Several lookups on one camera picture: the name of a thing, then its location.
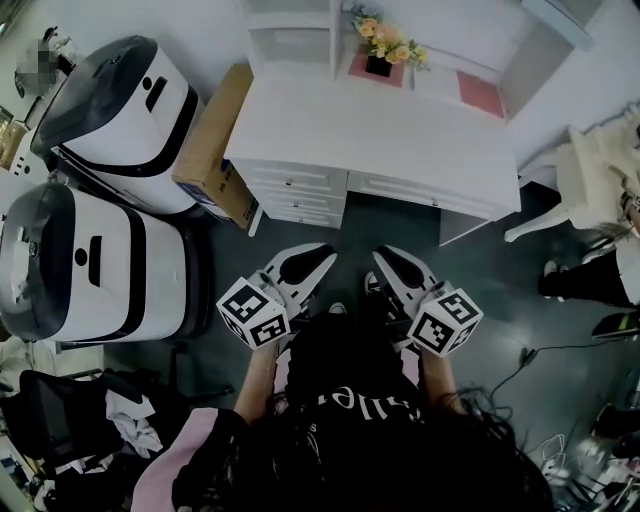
dark hair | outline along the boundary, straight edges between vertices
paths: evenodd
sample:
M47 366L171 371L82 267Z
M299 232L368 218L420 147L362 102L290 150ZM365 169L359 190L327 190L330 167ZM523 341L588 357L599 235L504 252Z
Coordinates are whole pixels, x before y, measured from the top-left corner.
M451 407L454 398L464 413ZM553 510L547 481L482 390L426 409L418 429L372 447L376 468L363 467L347 482L328 479L308 449L313 407L289 407L254 430L254 453L267 447L261 458L272 461L268 479L266 466L255 465L262 467L262 505L270 495L278 510Z

white desk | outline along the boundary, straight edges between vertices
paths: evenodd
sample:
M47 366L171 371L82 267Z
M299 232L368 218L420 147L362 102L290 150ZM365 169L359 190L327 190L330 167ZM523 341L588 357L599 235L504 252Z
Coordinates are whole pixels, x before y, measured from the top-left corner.
M503 120L353 77L256 78L225 156L273 219L339 228L362 192L443 208L443 245L520 210Z

person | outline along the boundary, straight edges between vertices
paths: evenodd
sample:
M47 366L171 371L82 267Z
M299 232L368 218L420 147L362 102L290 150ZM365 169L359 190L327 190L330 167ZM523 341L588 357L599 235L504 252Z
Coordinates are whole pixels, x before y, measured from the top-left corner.
M621 205L629 221L640 231L640 213L633 206L633 199L624 196ZM558 267L556 261L548 261L538 292L561 301L585 299L618 307L640 304L640 240L633 235L618 242L604 256L565 269Z
M364 321L337 303L278 365L278 343L255 350L233 411L185 426L132 511L553 510L511 427L456 392L448 359L422 351L418 385L405 376L372 273L365 291Z

cable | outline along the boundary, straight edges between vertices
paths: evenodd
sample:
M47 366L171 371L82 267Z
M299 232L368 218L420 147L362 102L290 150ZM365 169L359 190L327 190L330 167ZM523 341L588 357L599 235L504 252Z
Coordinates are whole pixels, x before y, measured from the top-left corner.
M624 342L624 341L628 341L628 340L629 340L629 338L626 337L626 338L620 338L620 339L615 339L615 340L601 341L601 342L598 342L598 343L590 343L588 345L558 345L558 346L542 347L542 348L538 348L538 349L532 349L529 352L525 353L521 357L520 367L514 373L512 373L506 379L504 379L502 382L500 382L500 384L498 384L495 388L493 388L493 391L491 391L491 393L489 394L489 398L491 399L491 401L493 401L493 396L496 394L496 392L502 386L504 386L507 382L509 382L511 379L513 379L516 375L518 375L522 370L524 370L527 366L529 366L531 363L533 363L533 360L538 356L538 354L540 352L544 352L545 350L565 350L565 349L601 347L602 345L608 345L609 343L620 343L620 342Z

white robot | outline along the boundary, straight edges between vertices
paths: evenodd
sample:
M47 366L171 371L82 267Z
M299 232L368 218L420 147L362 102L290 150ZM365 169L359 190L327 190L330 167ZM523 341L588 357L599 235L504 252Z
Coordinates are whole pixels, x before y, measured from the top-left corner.
M327 244L282 251L264 270L238 279L218 301L218 310L252 349L295 333L292 321L307 314L311 297L337 257ZM401 339L397 350L415 343L444 357L468 341L484 316L468 295L439 282L422 261L400 249L381 246L373 257L387 283L388 323Z

